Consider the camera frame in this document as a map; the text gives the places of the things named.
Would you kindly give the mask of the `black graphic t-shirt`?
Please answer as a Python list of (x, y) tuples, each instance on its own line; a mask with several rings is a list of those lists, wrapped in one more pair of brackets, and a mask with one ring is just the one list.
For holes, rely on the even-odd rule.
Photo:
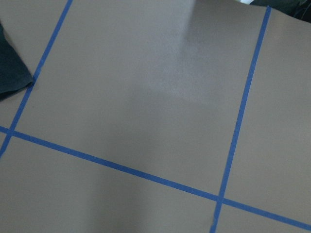
[(34, 83), (28, 68), (8, 43), (0, 25), (0, 100), (4, 100)]

